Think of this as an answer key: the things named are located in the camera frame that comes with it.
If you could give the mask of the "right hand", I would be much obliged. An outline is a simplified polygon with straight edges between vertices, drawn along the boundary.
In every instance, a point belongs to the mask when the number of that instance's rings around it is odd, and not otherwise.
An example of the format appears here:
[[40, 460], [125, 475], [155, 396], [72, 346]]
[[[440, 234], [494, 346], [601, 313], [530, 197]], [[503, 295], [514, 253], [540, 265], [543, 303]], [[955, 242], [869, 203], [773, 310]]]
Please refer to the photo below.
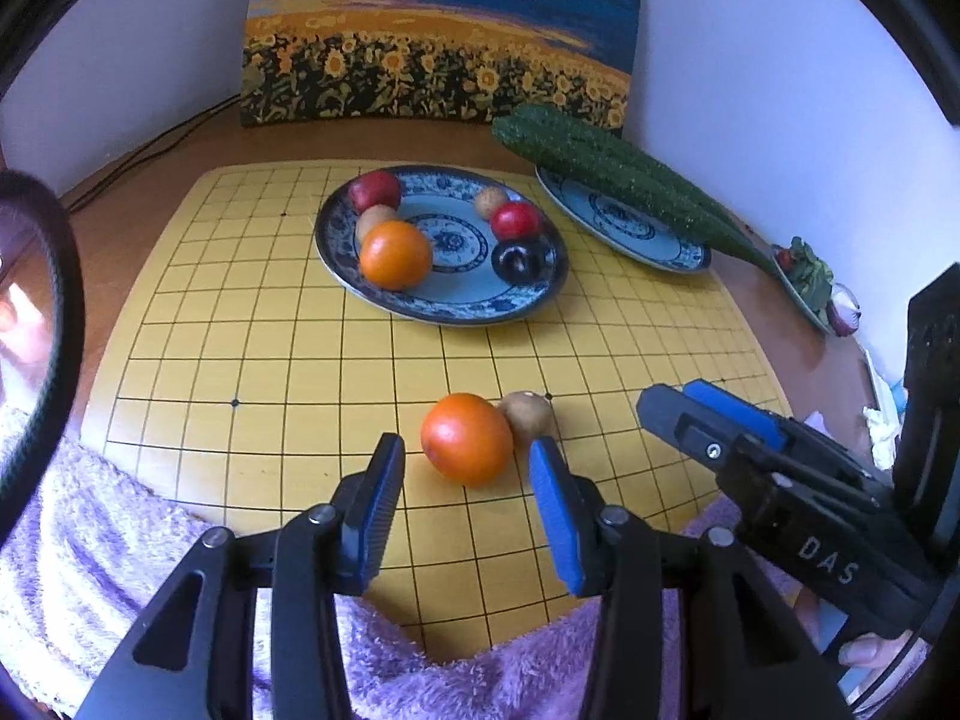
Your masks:
[[[811, 590], [800, 589], [794, 601], [794, 613], [800, 625], [815, 645], [820, 645], [820, 600]], [[844, 668], [869, 668], [883, 670], [889, 667], [898, 655], [905, 660], [916, 660], [928, 655], [931, 647], [911, 631], [903, 632], [898, 639], [882, 639], [877, 634], [862, 634], [839, 647], [835, 660]]]

